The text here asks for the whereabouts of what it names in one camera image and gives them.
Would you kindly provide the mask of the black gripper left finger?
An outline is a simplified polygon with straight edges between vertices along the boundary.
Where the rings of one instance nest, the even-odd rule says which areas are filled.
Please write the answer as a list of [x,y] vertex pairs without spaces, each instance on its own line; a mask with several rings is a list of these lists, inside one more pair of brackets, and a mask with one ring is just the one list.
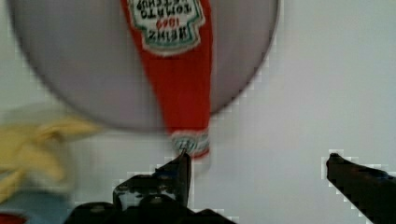
[[236,224],[211,210],[188,208],[191,157],[181,152],[151,175],[135,175],[117,185],[113,201],[84,203],[64,224]]

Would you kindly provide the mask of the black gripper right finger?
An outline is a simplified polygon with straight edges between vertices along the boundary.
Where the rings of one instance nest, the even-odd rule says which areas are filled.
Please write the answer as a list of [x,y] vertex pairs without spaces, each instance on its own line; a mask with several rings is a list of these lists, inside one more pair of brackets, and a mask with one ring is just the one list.
[[331,153],[327,179],[373,224],[396,223],[395,177]]

